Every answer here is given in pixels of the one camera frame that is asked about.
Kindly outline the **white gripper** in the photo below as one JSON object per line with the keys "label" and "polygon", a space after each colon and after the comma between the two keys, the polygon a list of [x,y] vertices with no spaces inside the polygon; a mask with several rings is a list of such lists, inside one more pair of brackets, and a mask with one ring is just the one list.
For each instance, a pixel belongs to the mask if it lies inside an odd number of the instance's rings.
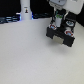
{"label": "white gripper", "polygon": [[[76,15],[74,13],[71,13],[75,11],[72,0],[47,0],[47,1],[54,9],[58,9],[58,10],[65,9],[65,10],[70,11],[68,15],[66,16],[66,19],[73,22],[76,21]],[[58,11],[54,11],[54,12],[55,12],[54,24],[59,24],[60,15],[58,14]]]}

